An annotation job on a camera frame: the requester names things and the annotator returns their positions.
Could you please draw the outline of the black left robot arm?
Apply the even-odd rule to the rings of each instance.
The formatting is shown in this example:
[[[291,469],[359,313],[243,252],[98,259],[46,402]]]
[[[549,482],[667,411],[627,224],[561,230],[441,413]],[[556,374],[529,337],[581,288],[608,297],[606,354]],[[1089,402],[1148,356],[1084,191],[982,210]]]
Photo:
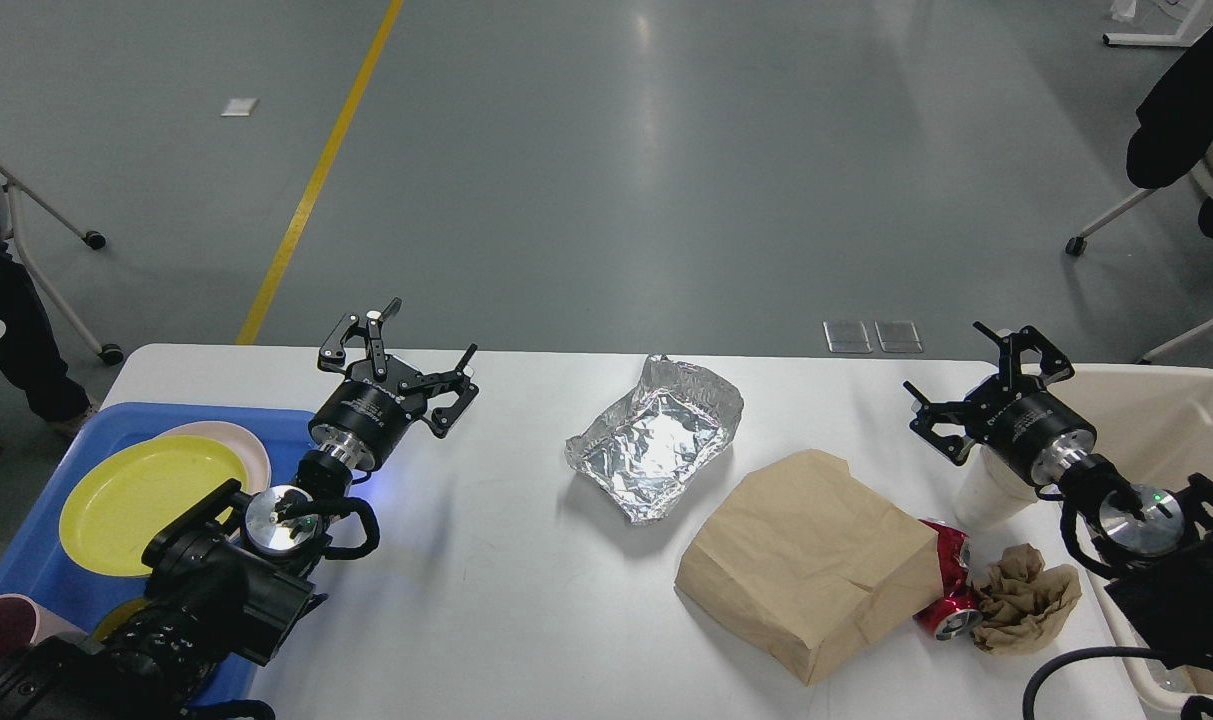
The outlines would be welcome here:
[[[312,447],[290,482],[250,495],[228,479],[190,501],[146,542],[143,596],[106,616],[103,638],[58,633],[1,657],[0,719],[274,716],[258,699],[194,699],[228,656],[277,656],[326,601],[311,579],[319,564],[377,550],[376,512],[351,488],[414,424],[445,438],[479,393],[475,345],[435,373],[386,350],[382,328],[400,307],[347,315],[319,347],[318,368],[341,381],[309,421]]]

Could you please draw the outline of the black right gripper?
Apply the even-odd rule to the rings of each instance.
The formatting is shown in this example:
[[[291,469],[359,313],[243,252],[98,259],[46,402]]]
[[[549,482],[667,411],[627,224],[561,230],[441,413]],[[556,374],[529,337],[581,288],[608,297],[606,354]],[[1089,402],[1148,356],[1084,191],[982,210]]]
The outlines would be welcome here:
[[[1002,333],[984,322],[972,327],[998,347],[996,372],[978,392],[1023,396],[987,419],[986,404],[976,398],[935,402],[904,381],[915,401],[909,428],[957,468],[970,459],[973,447],[983,445],[1027,486],[1054,486],[1092,455],[1098,439],[1089,421],[1046,392],[1049,384],[1074,377],[1071,360],[1032,325]]]

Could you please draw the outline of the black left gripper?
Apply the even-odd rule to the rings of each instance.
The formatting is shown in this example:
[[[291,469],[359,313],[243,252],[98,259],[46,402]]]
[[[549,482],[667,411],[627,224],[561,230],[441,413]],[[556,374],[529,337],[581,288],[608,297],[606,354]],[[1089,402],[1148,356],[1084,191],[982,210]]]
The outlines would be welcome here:
[[[344,375],[332,395],[309,421],[313,445],[355,472],[377,472],[405,436],[412,421],[423,421],[434,438],[446,438],[461,415],[479,395],[469,360],[478,345],[469,345],[459,364],[446,372],[417,373],[397,383],[395,396],[376,384],[388,379],[388,355],[382,328],[402,309],[402,297],[382,310],[347,314],[318,347],[317,368]],[[347,362],[347,345],[361,341],[365,358]],[[376,384],[359,381],[372,381]],[[431,407],[433,398],[451,395],[448,406]]]

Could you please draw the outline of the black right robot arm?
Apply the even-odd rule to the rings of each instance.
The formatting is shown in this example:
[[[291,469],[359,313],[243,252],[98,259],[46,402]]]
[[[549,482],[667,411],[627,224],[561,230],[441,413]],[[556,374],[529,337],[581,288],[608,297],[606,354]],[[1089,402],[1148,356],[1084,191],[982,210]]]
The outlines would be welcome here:
[[[1082,659],[1154,659],[1213,673],[1213,479],[1183,488],[1131,482],[1099,455],[1098,429],[1050,393],[1074,366],[1037,328],[980,332],[998,348],[996,372],[962,400],[932,401],[916,385],[911,429],[955,465],[970,448],[993,451],[1040,498],[1060,503],[1069,555],[1105,582],[1140,647],[1074,650],[1040,667],[1023,692],[1035,715],[1046,680]]]

